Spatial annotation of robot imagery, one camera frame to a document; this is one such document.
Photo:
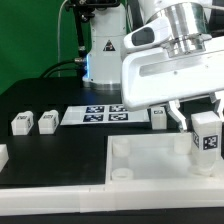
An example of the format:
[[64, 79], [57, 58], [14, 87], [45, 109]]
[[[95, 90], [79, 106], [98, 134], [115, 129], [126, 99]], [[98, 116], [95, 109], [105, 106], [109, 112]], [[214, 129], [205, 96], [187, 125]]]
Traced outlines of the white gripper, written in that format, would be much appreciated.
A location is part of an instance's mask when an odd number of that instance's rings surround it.
[[130, 111], [167, 104], [168, 114], [181, 132], [187, 131], [180, 101], [210, 94], [214, 113], [224, 123], [224, 36], [197, 31], [172, 37], [172, 23], [157, 18], [128, 34], [124, 45], [121, 96]]

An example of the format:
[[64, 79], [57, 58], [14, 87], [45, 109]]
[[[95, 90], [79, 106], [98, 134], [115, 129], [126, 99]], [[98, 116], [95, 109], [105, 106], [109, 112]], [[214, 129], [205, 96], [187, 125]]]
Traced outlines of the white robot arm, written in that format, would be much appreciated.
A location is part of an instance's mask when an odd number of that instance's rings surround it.
[[84, 83], [119, 88], [130, 111], [164, 105], [187, 129], [184, 101], [224, 90], [224, 0], [98, 5]]

